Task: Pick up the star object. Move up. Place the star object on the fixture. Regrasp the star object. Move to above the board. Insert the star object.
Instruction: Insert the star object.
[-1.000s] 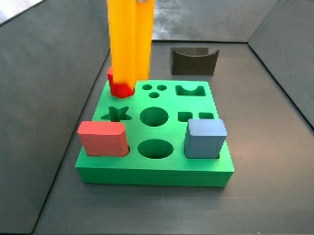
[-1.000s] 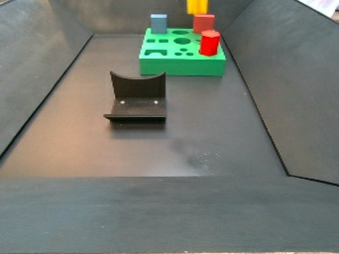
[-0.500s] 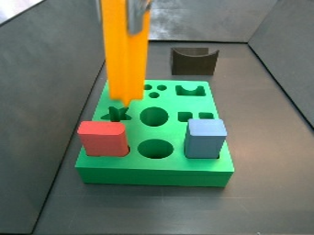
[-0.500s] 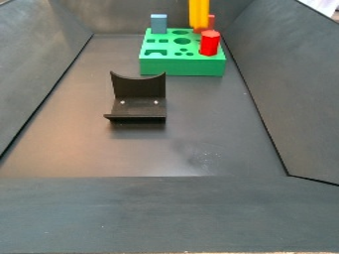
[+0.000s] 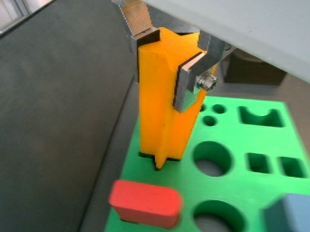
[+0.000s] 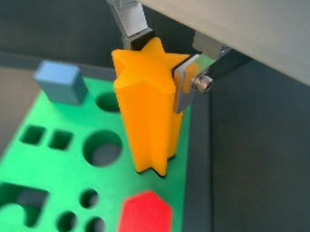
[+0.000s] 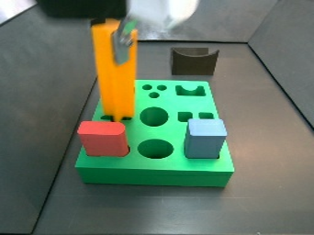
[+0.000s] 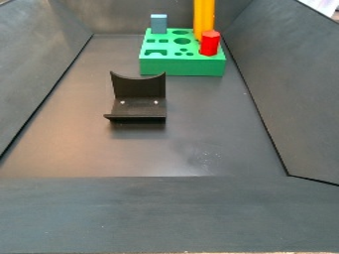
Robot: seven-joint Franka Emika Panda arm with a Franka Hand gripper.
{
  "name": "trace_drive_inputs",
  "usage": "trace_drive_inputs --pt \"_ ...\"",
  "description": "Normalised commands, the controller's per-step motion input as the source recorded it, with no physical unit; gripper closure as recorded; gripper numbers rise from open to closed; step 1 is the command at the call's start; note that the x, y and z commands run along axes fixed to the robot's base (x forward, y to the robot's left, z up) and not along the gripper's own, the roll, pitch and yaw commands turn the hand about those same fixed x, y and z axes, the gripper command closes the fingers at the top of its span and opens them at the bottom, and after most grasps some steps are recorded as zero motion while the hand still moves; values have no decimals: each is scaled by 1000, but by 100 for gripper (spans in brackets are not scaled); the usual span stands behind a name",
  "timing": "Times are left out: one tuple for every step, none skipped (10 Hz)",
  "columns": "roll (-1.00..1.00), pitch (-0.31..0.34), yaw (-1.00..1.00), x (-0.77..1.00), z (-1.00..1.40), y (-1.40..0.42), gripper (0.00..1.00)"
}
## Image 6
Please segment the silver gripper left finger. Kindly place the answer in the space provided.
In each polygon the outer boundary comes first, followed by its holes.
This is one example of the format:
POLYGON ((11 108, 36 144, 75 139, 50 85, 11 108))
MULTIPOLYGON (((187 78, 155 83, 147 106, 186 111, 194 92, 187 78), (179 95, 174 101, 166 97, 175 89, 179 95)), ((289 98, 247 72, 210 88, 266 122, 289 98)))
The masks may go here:
POLYGON ((123 35, 123 48, 141 51, 155 37, 149 27, 143 5, 137 0, 107 0, 114 19, 123 35))

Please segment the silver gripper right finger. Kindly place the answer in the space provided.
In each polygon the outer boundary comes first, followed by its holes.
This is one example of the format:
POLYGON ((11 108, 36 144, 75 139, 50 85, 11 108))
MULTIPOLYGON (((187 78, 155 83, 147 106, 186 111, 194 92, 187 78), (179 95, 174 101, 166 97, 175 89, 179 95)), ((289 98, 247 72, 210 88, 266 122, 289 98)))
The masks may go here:
POLYGON ((195 32, 193 47, 199 51, 174 68, 174 112, 179 114, 193 103, 195 92, 206 93, 214 79, 207 72, 211 65, 230 52, 231 48, 209 35, 195 32))

